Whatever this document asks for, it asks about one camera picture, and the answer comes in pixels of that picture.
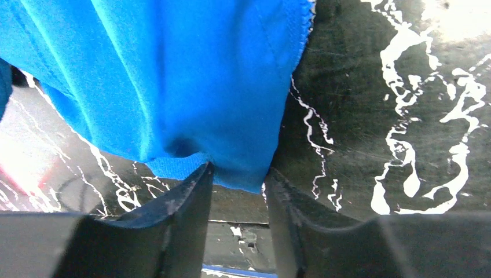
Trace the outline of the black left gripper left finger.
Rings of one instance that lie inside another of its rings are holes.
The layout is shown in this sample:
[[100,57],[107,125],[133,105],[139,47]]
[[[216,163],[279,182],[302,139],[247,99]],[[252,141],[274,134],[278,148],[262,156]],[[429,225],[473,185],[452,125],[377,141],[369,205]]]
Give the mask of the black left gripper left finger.
[[2,277],[200,277],[214,166],[116,220],[1,212]]

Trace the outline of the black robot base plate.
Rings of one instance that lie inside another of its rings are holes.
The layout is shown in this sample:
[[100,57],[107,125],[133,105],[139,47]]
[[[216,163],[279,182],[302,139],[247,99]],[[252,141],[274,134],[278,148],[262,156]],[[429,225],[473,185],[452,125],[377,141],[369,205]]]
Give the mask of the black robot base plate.
[[269,224],[209,221],[201,277],[277,277]]

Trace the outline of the blue red white jacket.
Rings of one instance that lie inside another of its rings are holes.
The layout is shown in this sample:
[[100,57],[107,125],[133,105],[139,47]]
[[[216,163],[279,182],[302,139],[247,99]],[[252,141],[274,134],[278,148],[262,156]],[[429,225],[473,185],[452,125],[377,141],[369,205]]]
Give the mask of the blue red white jacket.
[[314,1],[2,1],[9,67],[98,149],[180,180],[260,193]]

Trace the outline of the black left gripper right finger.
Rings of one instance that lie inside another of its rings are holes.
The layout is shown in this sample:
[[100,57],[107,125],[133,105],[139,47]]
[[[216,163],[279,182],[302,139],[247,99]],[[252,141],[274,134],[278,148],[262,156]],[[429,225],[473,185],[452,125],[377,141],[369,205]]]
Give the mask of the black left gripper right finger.
[[490,213],[380,215],[325,207],[276,169],[265,195],[279,277],[489,277]]

